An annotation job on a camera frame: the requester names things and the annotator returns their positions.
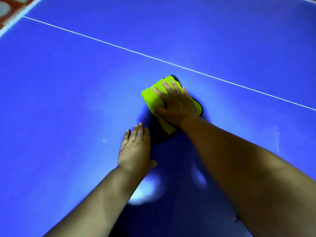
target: person's left arm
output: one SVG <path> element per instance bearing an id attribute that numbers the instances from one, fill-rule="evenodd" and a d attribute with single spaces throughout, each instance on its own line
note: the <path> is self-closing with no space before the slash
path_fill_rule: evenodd
<path id="1" fill-rule="evenodd" d="M 108 236 L 132 194 L 156 166 L 150 160 L 150 135 L 140 123 L 124 135 L 118 166 L 44 237 Z"/>

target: person's right arm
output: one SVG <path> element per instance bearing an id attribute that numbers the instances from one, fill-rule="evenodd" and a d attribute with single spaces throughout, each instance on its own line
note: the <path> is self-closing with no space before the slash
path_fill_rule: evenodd
<path id="1" fill-rule="evenodd" d="M 169 96 L 157 114 L 180 127 L 208 172 L 235 205 L 254 237 L 316 236 L 316 182 L 272 152 L 196 115 L 184 89 L 164 84 Z"/>

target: bare arm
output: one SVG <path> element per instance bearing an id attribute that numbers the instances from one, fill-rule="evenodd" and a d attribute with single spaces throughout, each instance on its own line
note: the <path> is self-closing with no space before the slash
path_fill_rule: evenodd
<path id="1" fill-rule="evenodd" d="M 44 237 L 108 236 L 132 194 L 156 165 L 150 156 L 149 130 L 135 126 L 126 132 L 118 166 Z"/>
<path id="2" fill-rule="evenodd" d="M 254 237 L 316 235 L 316 182 L 277 155 L 201 119 L 184 94 L 155 90 L 159 115 L 190 138 L 212 178 Z"/>

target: yellow-green cloth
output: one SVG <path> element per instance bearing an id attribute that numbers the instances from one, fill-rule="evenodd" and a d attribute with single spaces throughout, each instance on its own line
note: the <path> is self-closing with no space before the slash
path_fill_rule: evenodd
<path id="1" fill-rule="evenodd" d="M 165 87 L 162 84 L 163 81 L 167 82 L 171 87 L 172 87 L 171 82 L 175 81 L 176 84 L 178 85 L 178 87 L 181 89 L 181 91 L 183 91 L 180 83 L 178 81 L 176 81 L 173 78 L 173 76 L 168 76 L 164 79 L 161 79 L 157 83 L 155 83 L 152 87 L 143 90 L 142 97 L 143 97 L 144 101 L 146 102 L 150 112 L 158 119 L 161 127 L 170 135 L 173 132 L 177 131 L 178 129 L 176 127 L 174 127 L 173 125 L 170 125 L 164 118 L 160 117 L 159 115 L 156 115 L 156 112 L 155 112 L 156 107 L 157 106 L 164 107 L 164 103 L 159 98 L 159 96 L 156 95 L 156 93 L 154 92 L 154 88 L 157 88 L 158 90 L 161 90 L 162 92 L 168 94 L 167 90 L 165 89 Z M 197 101 L 195 101 L 192 97 L 191 97 L 191 99 L 195 105 L 195 109 L 197 111 L 197 114 L 200 115 L 202 113 L 201 105 Z"/>

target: blue table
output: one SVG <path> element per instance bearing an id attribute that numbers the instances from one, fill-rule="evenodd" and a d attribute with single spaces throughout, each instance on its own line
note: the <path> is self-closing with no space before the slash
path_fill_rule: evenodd
<path id="1" fill-rule="evenodd" d="M 140 92 L 170 74 L 213 124 L 316 179 L 315 20 L 304 0 L 42 0 L 0 39 L 4 236 L 71 211 L 116 166 Z M 250 236 L 183 133 L 152 157 L 115 231 Z"/>

